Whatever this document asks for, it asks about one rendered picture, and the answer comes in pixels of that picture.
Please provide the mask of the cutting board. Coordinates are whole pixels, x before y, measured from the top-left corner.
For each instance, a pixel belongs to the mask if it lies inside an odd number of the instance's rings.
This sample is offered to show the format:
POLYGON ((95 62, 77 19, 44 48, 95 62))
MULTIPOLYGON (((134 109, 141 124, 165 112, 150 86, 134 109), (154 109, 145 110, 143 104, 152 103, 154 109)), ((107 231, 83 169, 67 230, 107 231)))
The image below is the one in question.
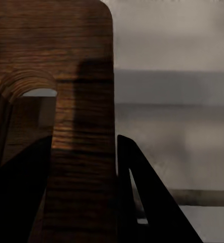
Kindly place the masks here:
POLYGON ((57 92, 40 243, 118 243, 113 19, 101 0, 0 0, 0 167, 13 106, 57 92))

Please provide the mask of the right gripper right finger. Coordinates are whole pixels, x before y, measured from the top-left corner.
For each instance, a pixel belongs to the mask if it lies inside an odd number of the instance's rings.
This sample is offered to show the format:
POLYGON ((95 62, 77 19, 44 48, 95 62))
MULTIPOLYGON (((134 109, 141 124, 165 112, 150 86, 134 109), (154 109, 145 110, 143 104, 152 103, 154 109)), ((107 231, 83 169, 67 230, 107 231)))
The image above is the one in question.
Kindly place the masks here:
POLYGON ((118 135, 121 243, 203 243, 137 144, 118 135), (137 223, 131 169, 148 226, 137 223))

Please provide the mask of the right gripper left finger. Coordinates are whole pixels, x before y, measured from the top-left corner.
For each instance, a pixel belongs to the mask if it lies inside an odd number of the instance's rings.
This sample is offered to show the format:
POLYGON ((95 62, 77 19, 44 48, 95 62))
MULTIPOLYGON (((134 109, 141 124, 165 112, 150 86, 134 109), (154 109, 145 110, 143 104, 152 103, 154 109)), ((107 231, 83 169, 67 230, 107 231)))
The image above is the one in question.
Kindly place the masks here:
POLYGON ((0 167, 0 243, 27 243, 41 204, 52 135, 26 147, 0 167))

